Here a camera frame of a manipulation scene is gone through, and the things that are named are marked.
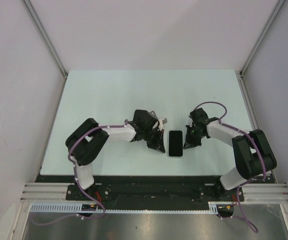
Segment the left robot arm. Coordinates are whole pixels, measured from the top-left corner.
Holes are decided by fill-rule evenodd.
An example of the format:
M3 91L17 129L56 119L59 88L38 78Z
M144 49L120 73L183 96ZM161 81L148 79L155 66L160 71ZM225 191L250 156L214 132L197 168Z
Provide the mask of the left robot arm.
M133 120L122 125L99 125L93 119L85 120L65 141L68 160L73 164L77 194L84 200L94 195L92 163L107 143L145 141L147 148L165 153L165 117L157 117L154 111L137 109Z

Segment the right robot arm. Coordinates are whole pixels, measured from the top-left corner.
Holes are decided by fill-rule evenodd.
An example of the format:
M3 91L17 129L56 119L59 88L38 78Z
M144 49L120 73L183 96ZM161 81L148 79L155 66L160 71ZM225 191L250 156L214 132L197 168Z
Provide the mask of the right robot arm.
M183 149L202 145L203 138L213 138L232 147L235 167L216 180L214 194L221 201L232 195L232 190L247 184L277 167L277 160L265 133L256 129L241 130L224 123L218 117L208 117L202 108L190 112L191 124L186 125Z

